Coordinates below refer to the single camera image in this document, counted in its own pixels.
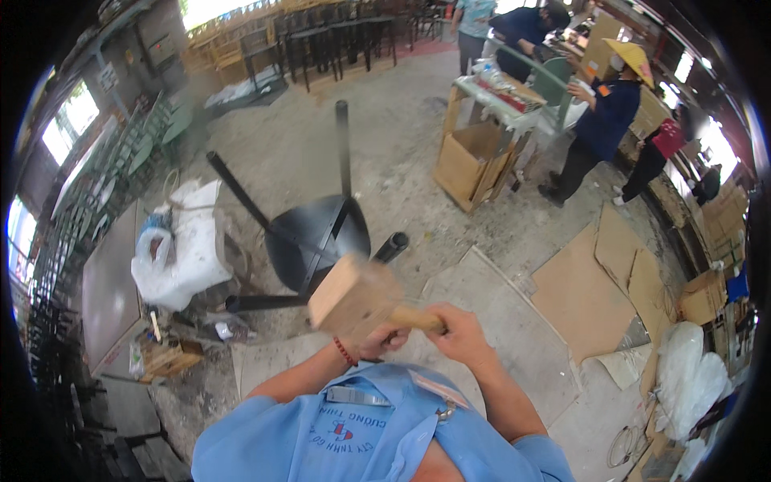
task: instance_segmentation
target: red shirt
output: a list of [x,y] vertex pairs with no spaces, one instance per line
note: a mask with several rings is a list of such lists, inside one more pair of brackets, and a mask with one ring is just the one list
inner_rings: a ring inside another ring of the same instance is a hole
[[685,136],[683,136],[680,126],[669,118],[664,119],[664,122],[662,122],[658,129],[658,135],[651,139],[651,141],[656,145],[659,152],[662,153],[662,156],[668,159],[685,145]]

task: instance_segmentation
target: hand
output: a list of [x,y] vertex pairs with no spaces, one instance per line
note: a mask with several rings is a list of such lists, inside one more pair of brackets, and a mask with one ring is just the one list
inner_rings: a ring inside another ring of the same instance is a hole
[[578,57],[576,57],[573,54],[570,54],[567,56],[567,64],[574,69],[580,69],[581,68],[581,61],[578,60]]
[[576,99],[583,100],[584,102],[591,102],[593,98],[588,90],[573,82],[567,84],[567,92]]
[[425,332],[447,358],[471,368],[484,363],[490,353],[495,353],[487,344],[482,327],[472,312],[465,312],[450,303],[436,303],[426,307],[426,311],[438,316],[447,326],[444,335]]
[[402,348],[407,343],[409,332],[409,328],[398,327],[386,322],[378,326],[358,346],[347,339],[340,339],[340,343],[345,348],[345,351],[356,361],[362,358],[376,359],[380,358],[385,352],[392,352]]
[[525,52],[525,55],[528,55],[528,56],[533,55],[533,49],[535,49],[535,45],[533,43],[528,42],[525,39],[520,39],[518,44],[522,48],[522,52]]

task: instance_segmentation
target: wooden mallet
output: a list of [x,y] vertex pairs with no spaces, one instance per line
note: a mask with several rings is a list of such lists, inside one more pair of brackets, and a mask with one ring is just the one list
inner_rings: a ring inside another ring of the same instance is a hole
[[404,291],[386,265],[346,254],[308,300],[311,326],[354,343],[364,340],[383,322],[446,330],[439,317],[401,305],[403,299]]

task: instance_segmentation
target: shirt label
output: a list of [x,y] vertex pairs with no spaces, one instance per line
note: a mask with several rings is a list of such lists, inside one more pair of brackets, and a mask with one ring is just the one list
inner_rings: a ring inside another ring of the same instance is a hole
[[449,400],[450,402],[455,403],[457,406],[461,406],[466,410],[469,409],[468,402],[459,391],[451,389],[447,385],[442,385],[441,383],[429,380],[425,376],[420,375],[418,372],[414,372],[410,369],[407,371],[412,377],[412,381],[420,388],[428,390],[435,395],[441,396],[445,401]]
[[391,403],[381,396],[370,395],[347,386],[330,386],[327,388],[327,401],[354,403],[356,405],[391,406]]

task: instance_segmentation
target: conical hat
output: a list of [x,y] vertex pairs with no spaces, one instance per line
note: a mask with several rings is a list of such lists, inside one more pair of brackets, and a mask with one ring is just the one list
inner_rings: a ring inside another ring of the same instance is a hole
[[648,64],[648,57],[645,56],[645,51],[641,46],[636,43],[619,42],[613,39],[603,40],[653,89],[651,66]]

